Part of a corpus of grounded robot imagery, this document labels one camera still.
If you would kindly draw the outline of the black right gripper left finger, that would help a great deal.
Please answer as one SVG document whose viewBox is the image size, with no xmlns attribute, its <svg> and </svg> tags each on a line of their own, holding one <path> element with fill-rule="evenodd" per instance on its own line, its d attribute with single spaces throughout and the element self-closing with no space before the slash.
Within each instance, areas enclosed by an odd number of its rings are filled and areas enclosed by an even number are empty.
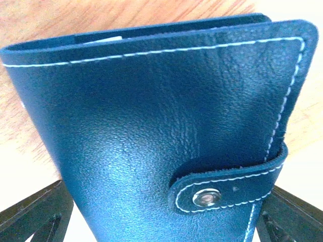
<svg viewBox="0 0 323 242">
<path fill-rule="evenodd" d="M 73 207 L 58 180 L 1 212 L 1 241 L 63 241 Z"/>
</svg>

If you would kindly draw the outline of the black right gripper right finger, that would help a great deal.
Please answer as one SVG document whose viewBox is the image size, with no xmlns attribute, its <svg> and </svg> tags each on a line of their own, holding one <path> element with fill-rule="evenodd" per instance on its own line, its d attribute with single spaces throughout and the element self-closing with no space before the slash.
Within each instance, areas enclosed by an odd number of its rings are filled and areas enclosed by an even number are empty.
<svg viewBox="0 0 323 242">
<path fill-rule="evenodd" d="M 260 241 L 322 242 L 322 210 L 275 186 L 256 229 Z"/>
</svg>

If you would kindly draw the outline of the dark blue card holder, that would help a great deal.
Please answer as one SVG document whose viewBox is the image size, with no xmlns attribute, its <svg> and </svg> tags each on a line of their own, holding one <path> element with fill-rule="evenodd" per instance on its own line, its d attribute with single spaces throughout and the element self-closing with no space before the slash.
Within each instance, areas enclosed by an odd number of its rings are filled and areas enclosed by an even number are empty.
<svg viewBox="0 0 323 242">
<path fill-rule="evenodd" d="M 317 42 L 311 22 L 251 14 L 1 59 L 97 241 L 252 241 Z"/>
</svg>

